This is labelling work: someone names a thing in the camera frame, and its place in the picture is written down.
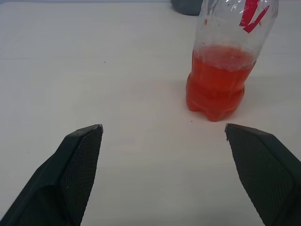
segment plastic bottle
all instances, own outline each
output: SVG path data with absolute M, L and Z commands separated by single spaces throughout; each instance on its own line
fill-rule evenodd
M 186 85 L 190 110 L 231 115 L 278 14 L 278 0 L 204 0 Z

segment bottle label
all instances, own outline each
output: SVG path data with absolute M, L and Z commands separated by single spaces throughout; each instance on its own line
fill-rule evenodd
M 243 16 L 241 18 L 239 26 L 244 27 L 243 29 L 248 33 L 250 33 L 259 24 L 259 22 L 269 9 L 269 6 L 267 6 L 258 15 L 258 17 L 253 22 L 251 22 L 253 16 L 255 15 L 256 9 L 258 8 L 258 5 L 259 0 L 246 0 Z

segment bottle base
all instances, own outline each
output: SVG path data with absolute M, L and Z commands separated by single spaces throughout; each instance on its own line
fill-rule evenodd
M 230 110 L 226 110 L 226 111 L 218 111 L 218 110 L 209 110 L 209 109 L 202 109 L 200 107 L 198 107 L 196 104 L 194 104 L 190 99 L 186 98 L 186 105 L 188 107 L 188 109 L 192 112 L 199 112 L 202 115 L 204 115 L 209 121 L 213 121 L 213 122 L 217 122 L 217 121 L 221 121 L 227 117 L 229 117 L 230 115 L 232 115 L 237 107 L 235 109 L 230 109 Z

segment white table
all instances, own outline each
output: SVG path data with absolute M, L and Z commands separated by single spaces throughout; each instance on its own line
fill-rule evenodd
M 197 17 L 169 3 L 0 6 L 0 217 L 78 128 L 102 123 L 83 226 L 259 226 L 226 122 L 276 135 L 299 159 L 301 2 L 278 19 L 235 115 L 185 106 Z

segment red liquid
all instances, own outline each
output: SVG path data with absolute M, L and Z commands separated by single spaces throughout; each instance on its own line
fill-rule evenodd
M 192 53 L 192 72 L 186 85 L 190 110 L 219 121 L 239 106 L 255 58 L 238 48 L 206 46 Z

